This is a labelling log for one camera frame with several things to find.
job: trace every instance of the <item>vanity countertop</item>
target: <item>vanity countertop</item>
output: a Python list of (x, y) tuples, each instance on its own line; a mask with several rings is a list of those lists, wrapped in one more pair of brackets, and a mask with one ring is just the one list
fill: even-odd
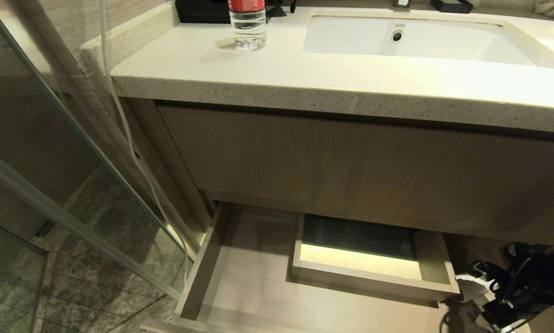
[[(411, 10), (409, 18), (431, 15)], [(554, 51), (554, 21), (501, 21)], [(298, 7), (271, 18), (268, 42), (237, 51), (230, 25), (180, 24), (112, 69), (123, 97), (359, 114), (554, 132), (554, 69), (478, 61), (304, 51), (313, 15), (403, 17), (389, 9)]]

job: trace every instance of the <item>glass panel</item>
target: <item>glass panel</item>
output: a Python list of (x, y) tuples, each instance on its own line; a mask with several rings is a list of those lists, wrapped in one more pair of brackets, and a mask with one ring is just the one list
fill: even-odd
[[(181, 290), (180, 247), (93, 153), (51, 97), (0, 35), (0, 158), (90, 230)], [(25, 227), (29, 234), (37, 231)]]
[(0, 332), (31, 332), (46, 252), (0, 227)]

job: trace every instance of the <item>towel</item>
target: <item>towel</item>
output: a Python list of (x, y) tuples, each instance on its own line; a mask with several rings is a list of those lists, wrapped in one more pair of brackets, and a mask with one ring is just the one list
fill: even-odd
[(536, 0), (534, 12), (554, 17), (554, 0)]

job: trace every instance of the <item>sink overflow hole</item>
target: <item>sink overflow hole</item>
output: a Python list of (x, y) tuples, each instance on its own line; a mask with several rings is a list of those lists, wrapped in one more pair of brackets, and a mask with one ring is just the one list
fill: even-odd
[(398, 42), (400, 42), (401, 39), (402, 39), (402, 31), (400, 31), (400, 30), (394, 31), (393, 34), (392, 34), (392, 41), (394, 43), (398, 43)]

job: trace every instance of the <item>white cable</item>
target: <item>white cable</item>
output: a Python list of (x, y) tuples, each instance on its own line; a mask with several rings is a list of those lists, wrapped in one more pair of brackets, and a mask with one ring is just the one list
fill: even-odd
[[(158, 198), (158, 194), (156, 192), (156, 188), (154, 187), (154, 183), (151, 180), (149, 173), (147, 173), (143, 165), (141, 165), (141, 161), (139, 160), (139, 158), (137, 158), (137, 154), (135, 153), (135, 142), (133, 141), (133, 134), (131, 133), (131, 128), (129, 127), (129, 122), (127, 121), (126, 114), (124, 113), (124, 109), (120, 103), (120, 100), (118, 99), (118, 95), (116, 94), (116, 89), (114, 89), (114, 84), (112, 83), (112, 74), (110, 72), (110, 62), (109, 62), (110, 49), (108, 46), (108, 28), (107, 28), (107, 21), (106, 21), (106, 0), (100, 0), (100, 33), (101, 33), (101, 40), (102, 40), (102, 61), (104, 63), (106, 81), (108, 83), (108, 87), (110, 88), (110, 95), (112, 96), (112, 99), (114, 100), (114, 103), (118, 108), (118, 113), (120, 114), (120, 119), (122, 120), (124, 131), (126, 132), (126, 135), (127, 135), (127, 140), (129, 141), (131, 158), (133, 158), (133, 162), (135, 162), (137, 169), (139, 169), (139, 171), (141, 171), (145, 179), (147, 179), (149, 188), (151, 189), (151, 192), (154, 195), (154, 199), (156, 200), (156, 205), (158, 206), (158, 209), (160, 209), (160, 212), (162, 213), (162, 216), (164, 217), (166, 222), (169, 224), (171, 220), (170, 218), (168, 218), (168, 215), (166, 215), (164, 207), (162, 207), (160, 203), (160, 199)], [(179, 232), (174, 232), (174, 234), (178, 236), (180, 242), (182, 243), (182, 249), (184, 250), (184, 259), (182, 260), (182, 267), (184, 267), (184, 286), (186, 286), (186, 279), (187, 279), (186, 258), (188, 257), (188, 253), (186, 252), (186, 243), (184, 242)]]

